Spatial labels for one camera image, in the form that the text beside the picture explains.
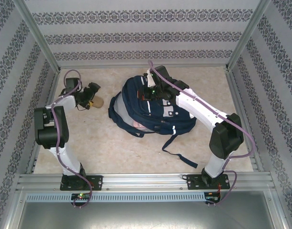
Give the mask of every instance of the beige floor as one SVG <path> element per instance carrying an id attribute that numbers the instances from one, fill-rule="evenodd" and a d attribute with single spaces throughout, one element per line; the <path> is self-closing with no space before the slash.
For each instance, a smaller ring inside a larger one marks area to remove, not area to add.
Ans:
<path id="1" fill-rule="evenodd" d="M 210 132 L 201 122 L 193 130 L 177 137 L 167 148 L 181 153 L 199 164 L 194 169 L 178 159 L 162 152 L 161 147 L 170 136 L 150 134 L 136 138 L 118 128 L 108 117 L 110 100 L 122 88 L 129 77 L 143 74 L 146 68 L 81 69 L 83 85 L 95 82 L 101 86 L 97 95 L 104 99 L 101 109 L 88 111 L 74 109 L 67 115 L 70 130 L 69 144 L 87 173 L 188 173 L 201 172 L 208 162 Z M 200 97 L 228 114 L 235 112 L 232 97 L 222 67 L 167 68 L 171 77 L 186 82 Z M 62 70 L 56 96 L 63 88 Z M 245 144 L 237 154 L 246 154 Z M 228 169 L 252 171 L 249 158 L 232 160 Z M 62 173 L 55 157 L 41 149 L 34 173 Z"/>

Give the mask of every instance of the enclosure wall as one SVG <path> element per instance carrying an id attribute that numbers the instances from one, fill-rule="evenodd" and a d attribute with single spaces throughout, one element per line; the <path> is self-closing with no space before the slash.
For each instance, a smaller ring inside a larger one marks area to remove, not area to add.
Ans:
<path id="1" fill-rule="evenodd" d="M 270 2 L 232 73 L 292 224 L 292 0 Z"/>
<path id="2" fill-rule="evenodd" d="M 33 110 L 46 104 L 54 75 L 13 2 L 0 0 L 0 225 L 35 145 Z"/>
<path id="3" fill-rule="evenodd" d="M 259 0 L 27 0 L 61 67 L 226 64 Z"/>

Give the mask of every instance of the small brown object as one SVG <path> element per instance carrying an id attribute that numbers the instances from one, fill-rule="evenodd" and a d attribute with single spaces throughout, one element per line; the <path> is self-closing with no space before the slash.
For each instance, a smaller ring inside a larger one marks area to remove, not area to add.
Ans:
<path id="1" fill-rule="evenodd" d="M 101 108 L 103 106 L 103 99 L 100 98 L 99 96 L 95 95 L 92 102 L 93 102 L 92 106 L 94 106 L 96 108 Z"/>

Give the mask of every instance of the damask wallpaper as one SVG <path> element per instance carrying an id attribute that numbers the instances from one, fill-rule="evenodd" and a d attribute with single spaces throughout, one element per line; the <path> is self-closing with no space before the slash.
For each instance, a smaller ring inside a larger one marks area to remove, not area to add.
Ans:
<path id="1" fill-rule="evenodd" d="M 35 145 L 33 110 L 55 73 L 11 0 L 0 0 L 0 226 Z"/>
<path id="2" fill-rule="evenodd" d="M 226 64 L 259 0 L 26 0 L 61 67 Z"/>
<path id="3" fill-rule="evenodd" d="M 233 75 L 292 228 L 292 0 L 272 0 Z"/>

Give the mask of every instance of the navy backpack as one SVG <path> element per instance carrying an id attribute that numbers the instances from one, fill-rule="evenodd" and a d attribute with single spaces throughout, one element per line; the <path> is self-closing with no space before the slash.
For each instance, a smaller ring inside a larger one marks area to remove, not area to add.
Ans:
<path id="1" fill-rule="evenodd" d="M 162 147 L 164 152 L 172 154 L 165 148 L 178 135 L 191 131 L 197 119 L 177 105 L 171 105 L 169 101 L 163 99 L 143 101 L 138 99 L 138 90 L 147 83 L 146 76 L 137 75 L 128 79 L 122 91 L 111 99 L 109 118 L 118 127 L 135 137 L 144 137 L 144 134 L 150 133 L 172 135 Z M 198 166 L 181 154 L 172 155 L 179 156 L 183 162 L 194 168 Z"/>

